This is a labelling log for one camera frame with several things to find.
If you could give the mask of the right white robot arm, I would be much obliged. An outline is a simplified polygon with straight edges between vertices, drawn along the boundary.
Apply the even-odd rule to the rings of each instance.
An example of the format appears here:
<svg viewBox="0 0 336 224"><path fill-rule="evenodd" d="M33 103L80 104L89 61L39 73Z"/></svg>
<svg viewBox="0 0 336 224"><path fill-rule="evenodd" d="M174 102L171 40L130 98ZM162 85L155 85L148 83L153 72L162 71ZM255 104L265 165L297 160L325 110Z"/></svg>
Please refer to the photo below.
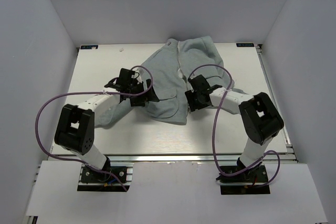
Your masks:
<svg viewBox="0 0 336 224"><path fill-rule="evenodd" d="M216 108L212 130L212 150L215 164L220 174L225 177L238 176L241 180L250 181L256 175L256 167L268 154L266 149L284 127L284 121L268 94L256 95L239 93L230 86L210 85L206 78L198 75L188 78L192 89L185 92L190 110ZM247 142L241 156L237 160L236 170L224 172L218 164L215 135L220 110L241 116Z"/></svg>

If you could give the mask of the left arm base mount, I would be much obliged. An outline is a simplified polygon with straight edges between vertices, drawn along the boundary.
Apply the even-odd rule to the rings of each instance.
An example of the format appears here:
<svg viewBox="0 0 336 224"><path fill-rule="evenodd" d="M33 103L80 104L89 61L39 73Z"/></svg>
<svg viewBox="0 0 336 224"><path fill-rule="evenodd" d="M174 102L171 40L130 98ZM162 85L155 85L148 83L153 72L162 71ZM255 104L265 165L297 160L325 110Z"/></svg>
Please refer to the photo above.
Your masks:
<svg viewBox="0 0 336 224"><path fill-rule="evenodd" d="M112 162L110 165L110 173L114 174L121 183L111 175L98 173L82 165L77 191L125 193L129 189L132 181L133 165L131 163Z"/></svg>

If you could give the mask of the grey zip-up jacket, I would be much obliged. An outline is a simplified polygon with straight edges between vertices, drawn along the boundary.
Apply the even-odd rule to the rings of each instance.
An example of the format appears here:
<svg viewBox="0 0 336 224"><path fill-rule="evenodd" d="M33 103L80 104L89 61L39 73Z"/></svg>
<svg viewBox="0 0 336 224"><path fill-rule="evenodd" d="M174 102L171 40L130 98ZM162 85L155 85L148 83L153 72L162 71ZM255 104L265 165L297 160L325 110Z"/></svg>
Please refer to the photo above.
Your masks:
<svg viewBox="0 0 336 224"><path fill-rule="evenodd" d="M213 85L229 87L229 94L244 93L222 69L224 62L210 36L177 41L170 38L153 53L140 70L141 79L153 79L159 102L148 102L141 111L152 119L185 125L188 105L185 92L191 88L189 76L202 75Z"/></svg>

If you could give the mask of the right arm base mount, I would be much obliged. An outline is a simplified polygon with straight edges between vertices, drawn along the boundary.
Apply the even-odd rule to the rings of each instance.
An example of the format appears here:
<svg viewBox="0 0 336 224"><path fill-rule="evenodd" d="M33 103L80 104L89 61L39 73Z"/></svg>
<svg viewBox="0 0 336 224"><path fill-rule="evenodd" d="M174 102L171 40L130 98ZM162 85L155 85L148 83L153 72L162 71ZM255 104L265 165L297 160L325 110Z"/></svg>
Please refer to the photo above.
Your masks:
<svg viewBox="0 0 336 224"><path fill-rule="evenodd" d="M219 174L216 182L220 186L221 195L269 195L268 174L264 165L227 177Z"/></svg>

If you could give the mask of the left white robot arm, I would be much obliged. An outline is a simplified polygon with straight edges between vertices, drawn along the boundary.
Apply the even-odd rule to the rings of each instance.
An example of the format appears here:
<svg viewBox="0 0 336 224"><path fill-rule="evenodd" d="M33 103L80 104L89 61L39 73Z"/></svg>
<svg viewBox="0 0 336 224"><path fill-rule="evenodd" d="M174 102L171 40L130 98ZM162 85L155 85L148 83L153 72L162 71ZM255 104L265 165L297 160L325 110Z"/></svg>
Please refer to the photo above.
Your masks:
<svg viewBox="0 0 336 224"><path fill-rule="evenodd" d="M154 92L154 78L146 67L140 67L149 77L142 80L134 68L120 70L119 76L111 79L104 89L94 92L84 102L63 106L56 128L56 145L74 153L84 165L93 170L93 176L101 182L110 178L109 159L94 145L95 126L98 119L113 105L129 107L145 106L159 102Z"/></svg>

